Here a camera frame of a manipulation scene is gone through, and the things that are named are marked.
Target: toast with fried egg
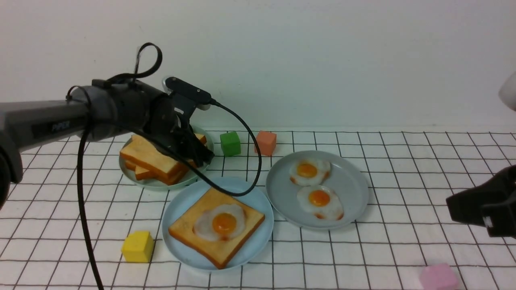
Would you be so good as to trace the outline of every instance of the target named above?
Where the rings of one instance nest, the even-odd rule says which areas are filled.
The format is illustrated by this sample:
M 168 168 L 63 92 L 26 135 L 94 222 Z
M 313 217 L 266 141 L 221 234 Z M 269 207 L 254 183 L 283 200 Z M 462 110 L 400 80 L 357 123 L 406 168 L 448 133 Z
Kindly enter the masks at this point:
M 229 208 L 235 207 L 243 211 L 242 227 L 238 224 L 240 214 L 235 215 L 236 218 L 229 216 L 232 212 Z M 224 269 L 264 220 L 263 213 L 210 188 L 168 228 L 168 232 L 173 238 L 205 256 L 218 269 Z

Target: stack of toast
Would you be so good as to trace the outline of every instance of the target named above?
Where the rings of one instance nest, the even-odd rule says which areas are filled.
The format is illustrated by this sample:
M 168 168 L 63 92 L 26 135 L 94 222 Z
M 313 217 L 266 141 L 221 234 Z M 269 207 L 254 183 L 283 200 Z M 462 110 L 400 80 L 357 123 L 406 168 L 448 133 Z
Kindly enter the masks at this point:
M 195 134 L 206 145 L 206 136 Z M 166 185 L 178 183 L 188 173 L 186 165 L 161 154 L 154 145 L 139 135 L 131 136 L 131 143 L 120 150 L 125 167 L 134 171 L 136 180 L 158 180 Z
M 196 235 L 194 225 L 201 215 L 222 204 L 236 204 L 243 209 L 245 216 L 244 230 L 229 240 L 210 241 Z M 205 256 L 218 269 L 224 269 L 264 220 L 265 215 L 263 213 L 231 196 L 210 188 L 178 220 L 169 226 L 168 232 L 173 238 Z

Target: grid tablecloth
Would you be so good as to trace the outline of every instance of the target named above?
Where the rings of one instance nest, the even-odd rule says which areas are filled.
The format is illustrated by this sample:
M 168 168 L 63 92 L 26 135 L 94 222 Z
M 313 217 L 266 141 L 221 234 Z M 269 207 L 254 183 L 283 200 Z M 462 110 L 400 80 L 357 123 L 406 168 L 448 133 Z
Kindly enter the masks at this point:
M 209 131 L 215 142 L 225 131 Z M 240 156 L 216 155 L 207 176 L 252 180 L 258 159 L 246 132 Z M 448 263 L 461 289 L 515 289 L 516 239 L 490 238 L 481 227 L 450 220 L 445 198 L 516 164 L 516 138 L 504 133 L 298 132 L 278 134 L 270 167 L 295 151 L 321 150 L 346 158 L 369 181 L 365 214 L 332 231 L 300 229 L 276 214 L 266 249 L 251 263 L 202 274 L 177 262 L 160 232 L 160 217 L 178 190 L 142 190 L 126 179 L 118 153 L 129 135 L 86 147 L 86 211 L 106 288 L 421 289 L 425 265 Z M 0 211 L 0 290 L 93 289 L 78 222 L 72 137 L 23 152 L 24 178 Z M 152 262 L 126 263 L 120 252 L 135 230 L 155 238 Z

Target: egg white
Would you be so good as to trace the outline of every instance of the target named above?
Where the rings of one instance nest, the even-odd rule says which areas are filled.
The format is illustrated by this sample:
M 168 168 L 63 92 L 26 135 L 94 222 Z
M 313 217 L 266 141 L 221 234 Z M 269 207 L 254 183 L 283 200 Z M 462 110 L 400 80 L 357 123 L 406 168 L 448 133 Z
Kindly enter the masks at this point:
M 315 168 L 317 168 L 317 174 L 312 178 L 306 178 L 299 176 L 297 174 L 297 167 L 300 164 L 308 163 L 313 165 Z M 321 184 L 323 180 L 327 177 L 327 173 L 331 170 L 331 164 L 327 160 L 322 159 L 315 159 L 315 158 L 309 158 L 309 159 L 303 159 L 299 160 L 292 165 L 290 169 L 290 180 L 300 186 L 312 186 Z
M 330 201 L 325 206 L 315 206 L 308 199 L 310 193 L 318 189 L 326 192 L 330 196 Z M 323 185 L 303 187 L 297 192 L 297 200 L 303 211 L 310 213 L 319 219 L 340 220 L 344 217 L 344 209 L 342 207 L 341 200 L 329 187 Z
M 235 230 L 228 236 L 215 232 L 212 226 L 213 219 L 221 213 L 228 213 L 236 219 Z M 221 204 L 210 211 L 204 212 L 194 224 L 193 232 L 196 236 L 209 241 L 230 240 L 244 231 L 246 228 L 245 218 L 244 210 L 238 204 Z

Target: fried egg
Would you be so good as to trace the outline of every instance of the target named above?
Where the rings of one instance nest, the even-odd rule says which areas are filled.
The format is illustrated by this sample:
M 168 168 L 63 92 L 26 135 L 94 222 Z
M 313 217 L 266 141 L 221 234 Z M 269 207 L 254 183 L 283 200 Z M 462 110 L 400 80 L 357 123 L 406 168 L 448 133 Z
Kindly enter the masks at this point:
M 221 204 L 205 211 L 193 225 L 196 236 L 209 240 L 231 240 L 246 228 L 246 216 L 238 204 Z
M 290 170 L 290 180 L 300 186 L 321 184 L 330 176 L 331 165 L 327 160 L 309 158 L 294 163 Z
M 318 219 L 340 220 L 344 217 L 342 203 L 335 192 L 323 185 L 303 187 L 297 192 L 301 209 Z

